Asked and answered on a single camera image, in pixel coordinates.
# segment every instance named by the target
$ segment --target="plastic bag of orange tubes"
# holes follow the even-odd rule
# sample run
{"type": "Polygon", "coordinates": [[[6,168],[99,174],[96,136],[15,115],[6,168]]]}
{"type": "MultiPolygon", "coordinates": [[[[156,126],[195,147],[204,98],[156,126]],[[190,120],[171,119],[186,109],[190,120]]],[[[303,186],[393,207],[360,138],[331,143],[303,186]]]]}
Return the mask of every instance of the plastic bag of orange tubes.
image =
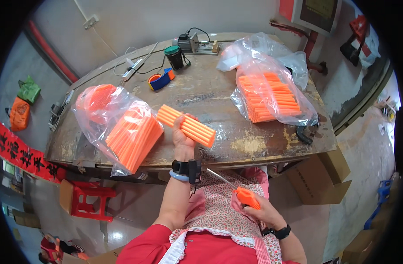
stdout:
{"type": "Polygon", "coordinates": [[[231,100],[253,123],[278,120],[290,125],[314,125],[313,105],[294,85],[291,72],[278,60],[248,49],[236,72],[231,100]]]}
{"type": "Polygon", "coordinates": [[[163,133],[156,112],[121,86],[88,87],[72,111],[89,142],[113,163],[112,176],[135,174],[163,133]]]}

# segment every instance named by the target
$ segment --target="green bag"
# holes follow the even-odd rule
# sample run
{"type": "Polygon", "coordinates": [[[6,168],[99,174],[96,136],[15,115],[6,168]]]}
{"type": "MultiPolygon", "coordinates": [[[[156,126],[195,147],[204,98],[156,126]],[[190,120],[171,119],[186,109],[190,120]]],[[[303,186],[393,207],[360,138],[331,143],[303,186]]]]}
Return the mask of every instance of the green bag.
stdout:
{"type": "Polygon", "coordinates": [[[30,105],[33,105],[40,94],[40,87],[33,81],[30,75],[27,76],[25,82],[18,80],[18,85],[20,90],[18,91],[17,96],[30,105]]]}

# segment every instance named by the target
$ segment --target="red banner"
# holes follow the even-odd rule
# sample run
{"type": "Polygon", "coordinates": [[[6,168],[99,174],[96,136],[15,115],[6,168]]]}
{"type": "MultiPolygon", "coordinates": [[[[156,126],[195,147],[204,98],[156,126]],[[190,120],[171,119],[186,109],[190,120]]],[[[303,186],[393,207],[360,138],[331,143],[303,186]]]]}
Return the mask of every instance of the red banner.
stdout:
{"type": "Polygon", "coordinates": [[[60,183],[66,171],[43,159],[43,153],[29,148],[0,122],[0,157],[42,179],[60,183]]]}

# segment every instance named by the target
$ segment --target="black device on wrist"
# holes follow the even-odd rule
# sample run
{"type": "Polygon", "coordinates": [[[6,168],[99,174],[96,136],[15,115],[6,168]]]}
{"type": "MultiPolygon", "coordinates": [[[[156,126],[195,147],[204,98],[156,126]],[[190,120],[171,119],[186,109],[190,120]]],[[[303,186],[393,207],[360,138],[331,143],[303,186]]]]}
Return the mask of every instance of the black device on wrist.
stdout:
{"type": "Polygon", "coordinates": [[[188,176],[190,184],[196,184],[201,181],[202,162],[200,160],[188,160],[188,162],[174,160],[172,171],[181,175],[188,176]]]}
{"type": "Polygon", "coordinates": [[[269,229],[269,228],[265,228],[261,234],[263,236],[267,235],[267,234],[274,234],[276,236],[276,238],[278,238],[279,240],[286,238],[287,236],[289,236],[289,233],[291,232],[291,227],[289,226],[289,224],[286,224],[286,227],[282,228],[281,230],[274,230],[274,229],[269,229]]]}

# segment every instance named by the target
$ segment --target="wall outlet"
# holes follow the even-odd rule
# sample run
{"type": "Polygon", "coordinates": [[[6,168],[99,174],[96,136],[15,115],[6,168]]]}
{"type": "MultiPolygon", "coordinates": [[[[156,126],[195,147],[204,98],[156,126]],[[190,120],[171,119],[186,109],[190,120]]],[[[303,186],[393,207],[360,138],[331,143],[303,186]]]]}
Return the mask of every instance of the wall outlet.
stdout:
{"type": "Polygon", "coordinates": [[[96,15],[93,15],[86,23],[83,24],[84,29],[88,30],[89,28],[93,27],[99,21],[96,15]]]}

